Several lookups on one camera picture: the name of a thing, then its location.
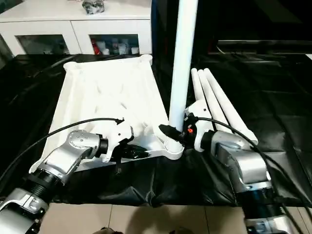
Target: items on cabinet shelf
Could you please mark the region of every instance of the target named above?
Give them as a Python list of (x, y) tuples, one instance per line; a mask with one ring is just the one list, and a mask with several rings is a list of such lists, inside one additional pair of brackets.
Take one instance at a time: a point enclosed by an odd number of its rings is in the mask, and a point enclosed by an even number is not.
[(112, 55), (135, 55), (139, 54), (137, 35), (90, 35), (92, 45), (95, 43), (98, 51), (103, 54)]
[(99, 50), (99, 48), (98, 48), (98, 46), (96, 44), (96, 41), (92, 39), (91, 43), (92, 43), (92, 46), (93, 46), (94, 54), (95, 55), (100, 55), (101, 51)]
[(132, 47), (132, 48), (131, 48), (131, 53), (132, 53), (133, 55), (139, 54), (139, 49), (138, 49), (138, 47)]

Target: white plastic tray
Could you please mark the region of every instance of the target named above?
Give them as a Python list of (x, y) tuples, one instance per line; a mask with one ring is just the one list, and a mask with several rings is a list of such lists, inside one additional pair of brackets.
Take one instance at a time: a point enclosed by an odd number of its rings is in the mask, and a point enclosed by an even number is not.
[[(158, 126), (168, 124), (168, 118), (151, 63), (150, 55), (109, 61), (66, 63), (66, 76), (50, 132), (89, 118), (125, 118), (134, 129), (133, 144), (147, 150), (163, 149), (166, 136)], [(113, 121), (96, 121), (51, 136), (46, 141), (41, 159), (31, 167), (30, 172), (66, 140), (69, 132), (84, 129), (105, 137), (114, 126)]]

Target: white cabinet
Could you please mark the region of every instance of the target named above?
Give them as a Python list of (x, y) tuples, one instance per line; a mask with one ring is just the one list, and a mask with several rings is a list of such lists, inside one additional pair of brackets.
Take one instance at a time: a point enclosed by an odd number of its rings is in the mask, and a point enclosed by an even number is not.
[(0, 34), (14, 56), (151, 54), (151, 1), (106, 0), (103, 13), (88, 15), (81, 1), (27, 0), (0, 15)]

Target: white pole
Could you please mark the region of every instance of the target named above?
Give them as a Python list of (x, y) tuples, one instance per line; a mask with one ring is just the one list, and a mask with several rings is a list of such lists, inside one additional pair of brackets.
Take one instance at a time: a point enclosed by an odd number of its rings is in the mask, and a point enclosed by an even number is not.
[[(209, 106), (209, 109), (211, 111), (211, 115), (212, 115), (213, 119), (221, 121), (222, 123), (228, 124), (228, 122), (227, 122), (227, 120), (226, 120), (226, 118), (222, 112), (222, 109), (218, 103), (218, 100), (216, 99), (216, 97), (213, 93), (213, 90), (212, 90), (209, 82), (207, 81), (207, 78), (204, 74), (204, 71), (199, 70), (198, 76), (200, 79), (201, 86), (203, 87), (204, 94), (205, 94), (205, 97), (206, 97), (206, 100), (207, 100), (207, 103), (208, 103), (208, 106)], [(224, 131), (227, 133), (232, 133), (230, 129), (223, 127), (220, 124), (216, 124), (215, 127), (217, 128), (217, 130)]]
[(254, 135), (254, 133), (251, 130), (247, 128), (246, 124), (244, 123), (242, 118), (239, 116), (236, 109), (233, 107), (232, 103), (230, 102), (226, 94), (224, 93), (218, 81), (216, 81), (211, 71), (208, 68), (206, 68), (204, 70), (204, 73), (230, 125), (236, 128), (245, 136), (247, 136), (255, 144), (258, 144), (257, 137)]
[[(171, 86), (169, 125), (182, 131), (198, 0), (180, 0), (175, 38), (175, 60)], [(170, 138), (165, 142), (170, 152), (180, 152), (182, 145)]]
[(199, 76), (198, 76), (196, 68), (191, 69), (191, 75), (192, 75), (192, 81), (193, 81), (195, 100), (196, 101), (205, 100), (204, 91), (201, 87)]

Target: table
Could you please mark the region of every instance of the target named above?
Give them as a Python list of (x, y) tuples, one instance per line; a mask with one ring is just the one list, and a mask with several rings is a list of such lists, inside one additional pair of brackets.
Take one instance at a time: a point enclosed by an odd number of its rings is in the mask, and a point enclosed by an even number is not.
[[(49, 130), (68, 61), (87, 62), (124, 56), (17, 56), (0, 70), (2, 143), (0, 174), (24, 148)], [(312, 199), (312, 61), (305, 55), (213, 55), (192, 67), (208, 67), (224, 92), (259, 139), (259, 147), (278, 161)], [(166, 58), (153, 62), (153, 73), (169, 110), (172, 67)], [(192, 82), (187, 105), (195, 100)], [(19, 160), (0, 183), (4, 198), (22, 183), (44, 144)], [(276, 170), (278, 189), (288, 206), (300, 206), (296, 193)], [(64, 203), (126, 205), (237, 205), (226, 170), (210, 155), (192, 149), (171, 161), (151, 158), (75, 173), (55, 197)]]

